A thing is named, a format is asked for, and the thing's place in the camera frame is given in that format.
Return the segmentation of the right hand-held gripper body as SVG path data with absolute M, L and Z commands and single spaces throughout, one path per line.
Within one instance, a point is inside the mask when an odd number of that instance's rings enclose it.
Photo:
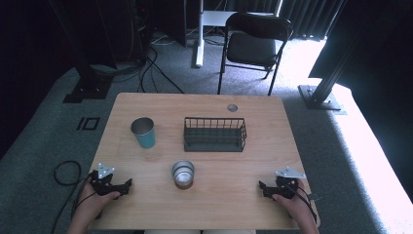
M 287 199 L 292 199 L 298 189 L 298 180 L 306 179 L 307 176 L 293 168 L 285 167 L 275 172 L 276 188 L 275 193 Z

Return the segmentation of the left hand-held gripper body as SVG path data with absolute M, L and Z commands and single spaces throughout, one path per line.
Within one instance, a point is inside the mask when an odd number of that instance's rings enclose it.
M 113 167 L 98 163 L 97 169 L 90 173 L 90 184 L 99 196 L 123 189 L 122 185 L 113 185 L 111 183 L 114 171 Z

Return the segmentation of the person's left hand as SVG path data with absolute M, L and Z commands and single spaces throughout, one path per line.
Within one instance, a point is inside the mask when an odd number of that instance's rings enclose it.
M 117 191 L 100 196 L 94 191 L 93 187 L 87 183 L 83 188 L 80 203 L 77 205 L 72 222 L 77 225 L 88 226 L 107 204 L 119 196 L 120 193 Z

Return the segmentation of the person's right hand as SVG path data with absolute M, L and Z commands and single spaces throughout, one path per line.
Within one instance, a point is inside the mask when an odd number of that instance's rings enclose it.
M 290 216 L 297 222 L 300 228 L 315 224 L 310 208 L 307 206 L 307 196 L 304 191 L 303 182 L 298 179 L 297 195 L 291 199 L 284 198 L 279 194 L 273 195 L 273 199 L 281 204 Z

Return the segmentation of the teal metal cup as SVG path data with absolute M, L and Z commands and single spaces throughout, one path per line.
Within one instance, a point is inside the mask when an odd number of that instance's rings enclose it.
M 155 125 L 149 117 L 139 117 L 131 123 L 131 132 L 142 148 L 149 149 L 155 145 Z

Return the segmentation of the black metal stand with foot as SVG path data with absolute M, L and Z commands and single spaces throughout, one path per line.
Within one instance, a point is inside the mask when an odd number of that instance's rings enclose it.
M 341 111 L 342 105 L 337 101 L 332 93 L 333 86 L 339 80 L 342 75 L 349 57 L 351 56 L 356 44 L 357 44 L 358 32 L 352 38 L 344 54 L 339 59 L 337 66 L 332 71 L 332 74 L 322 79 L 317 86 L 311 85 L 299 85 L 298 90 L 301 98 L 304 100 L 308 109 L 316 110 L 332 110 Z

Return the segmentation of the black folding chair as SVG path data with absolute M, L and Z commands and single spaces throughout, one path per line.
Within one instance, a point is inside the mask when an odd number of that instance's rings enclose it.
M 283 49 L 293 33 L 288 19 L 247 13 L 234 13 L 225 22 L 224 44 L 217 93 L 221 93 L 226 67 L 273 72 L 268 95 L 272 93 Z

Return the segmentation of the dark curtain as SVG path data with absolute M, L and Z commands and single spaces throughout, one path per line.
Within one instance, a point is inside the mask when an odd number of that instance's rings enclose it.
M 333 28 L 347 0 L 282 0 L 278 16 L 293 27 L 293 39 L 323 40 Z

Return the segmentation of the black stand with base plate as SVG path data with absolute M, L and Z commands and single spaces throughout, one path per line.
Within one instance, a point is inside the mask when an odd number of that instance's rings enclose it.
M 91 67 L 61 0 L 48 0 L 48 2 L 61 25 L 68 43 L 68 54 L 79 74 L 76 86 L 65 96 L 63 102 L 81 103 L 84 99 L 106 99 L 113 77 L 104 79 Z

